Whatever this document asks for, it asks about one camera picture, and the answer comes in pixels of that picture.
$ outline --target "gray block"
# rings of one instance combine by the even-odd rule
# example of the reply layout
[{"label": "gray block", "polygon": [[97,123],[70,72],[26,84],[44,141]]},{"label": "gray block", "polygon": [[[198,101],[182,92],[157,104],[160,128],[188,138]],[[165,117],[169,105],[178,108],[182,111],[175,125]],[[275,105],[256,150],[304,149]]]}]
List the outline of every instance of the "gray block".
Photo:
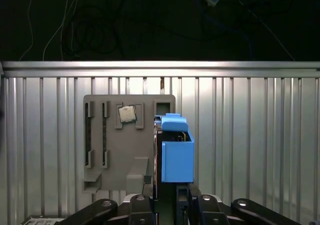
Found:
[{"label": "gray block", "polygon": [[128,194],[141,194],[147,174],[148,157],[135,157],[132,169],[126,176],[126,192]]},{"label": "gray block", "polygon": [[[154,175],[154,116],[174,113],[175,104],[173,95],[86,95],[83,167],[85,174],[100,174],[98,181],[85,181],[86,191],[140,189],[143,176]],[[129,105],[135,106],[136,121],[122,124],[118,108]],[[131,173],[135,158],[148,158],[146,172]]]}]

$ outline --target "blue cable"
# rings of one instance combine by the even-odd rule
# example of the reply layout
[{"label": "blue cable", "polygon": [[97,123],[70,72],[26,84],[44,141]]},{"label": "blue cable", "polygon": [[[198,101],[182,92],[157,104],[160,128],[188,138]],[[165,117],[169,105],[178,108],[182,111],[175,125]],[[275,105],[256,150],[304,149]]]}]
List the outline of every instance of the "blue cable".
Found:
[{"label": "blue cable", "polygon": [[200,12],[208,21],[210,21],[213,24],[215,24],[216,26],[220,27],[222,30],[227,30],[227,31],[230,31],[235,34],[240,34],[247,41],[247,43],[249,45],[249,50],[250,50],[250,59],[253,60],[253,58],[254,58],[253,46],[252,46],[252,43],[251,43],[250,39],[248,38],[248,36],[239,30],[236,30],[231,27],[223,25],[222,23],[218,22],[217,20],[213,19],[208,14],[206,14],[206,12],[203,10],[203,8],[201,6],[200,0],[196,0],[196,3],[197,3],[197,6],[199,7]]}]

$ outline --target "dark background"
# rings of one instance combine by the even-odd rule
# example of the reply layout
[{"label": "dark background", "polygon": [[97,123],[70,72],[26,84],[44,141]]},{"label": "dark background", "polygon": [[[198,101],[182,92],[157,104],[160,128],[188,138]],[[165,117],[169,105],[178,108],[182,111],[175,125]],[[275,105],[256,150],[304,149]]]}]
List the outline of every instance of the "dark background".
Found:
[{"label": "dark background", "polygon": [[[216,7],[199,1],[201,7],[196,0],[78,0],[73,47],[79,51],[75,55],[70,49],[72,10],[65,21],[63,59],[290,61],[270,32],[248,13],[250,8],[297,61],[320,60],[320,0],[241,0],[246,7],[237,0],[220,0]],[[31,44],[28,5],[29,0],[0,0],[1,60],[19,60]],[[34,45],[22,60],[42,60],[65,6],[66,0],[32,0]],[[251,41],[252,57],[243,34]],[[60,40],[59,32],[47,48],[46,61],[61,60]]]}]

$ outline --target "metal rail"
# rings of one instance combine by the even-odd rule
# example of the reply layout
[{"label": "metal rail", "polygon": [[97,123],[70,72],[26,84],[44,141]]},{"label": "metal rail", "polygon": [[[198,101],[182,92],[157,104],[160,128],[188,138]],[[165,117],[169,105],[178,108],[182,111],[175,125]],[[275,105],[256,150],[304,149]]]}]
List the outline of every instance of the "metal rail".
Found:
[{"label": "metal rail", "polygon": [[4,61],[7,78],[222,77],[318,78],[320,62],[280,61]]}]

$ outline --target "slot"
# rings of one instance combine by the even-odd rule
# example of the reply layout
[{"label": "slot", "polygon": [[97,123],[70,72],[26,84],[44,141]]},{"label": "slot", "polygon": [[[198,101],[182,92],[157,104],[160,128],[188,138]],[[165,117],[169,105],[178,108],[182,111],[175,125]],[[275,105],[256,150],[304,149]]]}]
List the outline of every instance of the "slot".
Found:
[{"label": "slot", "polygon": [[91,144],[91,117],[89,117],[89,104],[85,104],[85,165],[89,165],[89,153],[92,148]]},{"label": "slot", "polygon": [[107,117],[108,102],[102,104],[102,167],[107,168]]},{"label": "slot", "polygon": [[156,115],[166,115],[170,113],[170,106],[169,102],[158,102],[156,104]]}]

